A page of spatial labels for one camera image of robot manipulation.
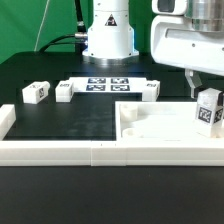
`white tray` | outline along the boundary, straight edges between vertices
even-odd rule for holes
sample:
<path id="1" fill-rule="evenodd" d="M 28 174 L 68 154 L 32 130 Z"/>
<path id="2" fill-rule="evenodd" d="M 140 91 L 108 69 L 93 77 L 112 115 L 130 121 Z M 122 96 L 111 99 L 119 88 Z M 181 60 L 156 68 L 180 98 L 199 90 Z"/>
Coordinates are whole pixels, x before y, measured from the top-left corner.
<path id="1" fill-rule="evenodd" d="M 130 106 L 137 108 L 137 119 L 127 121 L 124 115 L 122 119 L 122 108 Z M 122 132 L 132 129 L 138 135 L 128 136 L 128 141 L 199 141 L 208 144 L 221 140 L 224 147 L 224 138 L 211 139 L 196 132 L 195 111 L 196 103 L 190 102 L 117 102 L 117 140 L 127 140 L 122 136 Z"/>

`white block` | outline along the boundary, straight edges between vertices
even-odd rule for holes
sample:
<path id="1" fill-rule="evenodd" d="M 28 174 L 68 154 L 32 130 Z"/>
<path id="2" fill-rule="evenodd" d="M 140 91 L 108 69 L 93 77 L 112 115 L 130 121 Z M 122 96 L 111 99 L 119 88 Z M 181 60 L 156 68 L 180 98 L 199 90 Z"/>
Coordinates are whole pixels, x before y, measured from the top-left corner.
<path id="1" fill-rule="evenodd" d="M 15 106 L 3 105 L 0 108 L 0 140 L 3 140 L 16 120 Z"/>
<path id="2" fill-rule="evenodd" d="M 48 90 L 50 88 L 49 82 L 33 82 L 23 91 L 23 102 L 38 104 L 41 100 L 43 100 L 46 96 L 48 96 Z"/>
<path id="3" fill-rule="evenodd" d="M 209 88 L 198 95 L 196 131 L 209 138 L 222 137 L 223 106 L 218 106 L 221 91 Z"/>
<path id="4" fill-rule="evenodd" d="M 157 80 L 147 81 L 142 90 L 142 101 L 155 102 L 159 96 L 160 82 Z"/>
<path id="5" fill-rule="evenodd" d="M 70 102 L 73 96 L 73 82 L 60 81 L 55 89 L 56 102 Z"/>

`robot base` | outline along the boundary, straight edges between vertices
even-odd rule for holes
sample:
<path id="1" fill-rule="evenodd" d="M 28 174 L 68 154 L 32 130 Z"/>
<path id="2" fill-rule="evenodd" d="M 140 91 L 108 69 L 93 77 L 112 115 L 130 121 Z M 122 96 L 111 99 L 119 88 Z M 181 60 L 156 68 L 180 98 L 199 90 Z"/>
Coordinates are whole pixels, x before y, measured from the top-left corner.
<path id="1" fill-rule="evenodd" d="M 83 61 L 92 63 L 92 64 L 98 64 L 98 65 L 104 65 L 104 66 L 109 66 L 109 65 L 126 65 L 126 64 L 131 64 L 131 63 L 136 63 L 139 61 L 139 54 L 137 53 L 136 55 L 132 55 L 127 58 L 116 58 L 116 59 L 109 59 L 109 58 L 96 58 L 96 57 L 91 57 L 87 55 L 83 55 Z"/>

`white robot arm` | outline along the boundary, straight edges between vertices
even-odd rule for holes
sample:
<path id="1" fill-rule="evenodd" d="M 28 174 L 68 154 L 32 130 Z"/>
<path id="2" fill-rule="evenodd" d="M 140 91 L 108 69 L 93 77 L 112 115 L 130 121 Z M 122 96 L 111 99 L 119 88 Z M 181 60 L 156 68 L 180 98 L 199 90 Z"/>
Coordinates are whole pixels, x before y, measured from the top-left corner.
<path id="1" fill-rule="evenodd" d="M 129 0 L 94 0 L 93 16 L 84 61 L 108 65 L 138 59 L 134 30 L 129 25 Z"/>

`white plastic tray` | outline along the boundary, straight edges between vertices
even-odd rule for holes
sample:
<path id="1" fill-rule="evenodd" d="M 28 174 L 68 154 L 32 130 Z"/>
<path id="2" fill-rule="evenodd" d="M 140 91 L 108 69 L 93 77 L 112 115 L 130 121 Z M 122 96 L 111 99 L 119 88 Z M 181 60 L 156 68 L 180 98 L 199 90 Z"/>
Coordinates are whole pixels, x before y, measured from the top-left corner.
<path id="1" fill-rule="evenodd" d="M 125 120 L 122 108 L 137 108 L 137 118 Z M 214 140 L 196 132 L 194 118 L 196 103 L 191 102 L 117 102 L 116 103 L 116 137 L 126 140 L 124 130 L 132 129 L 138 135 L 129 135 L 128 141 L 177 141 L 205 142 L 207 145 Z"/>
<path id="2" fill-rule="evenodd" d="M 121 121 L 121 105 L 137 105 L 137 120 Z M 224 138 L 195 133 L 195 109 L 196 103 L 116 102 L 117 141 L 0 141 L 0 166 L 224 166 Z M 129 127 L 143 136 L 122 138 Z"/>

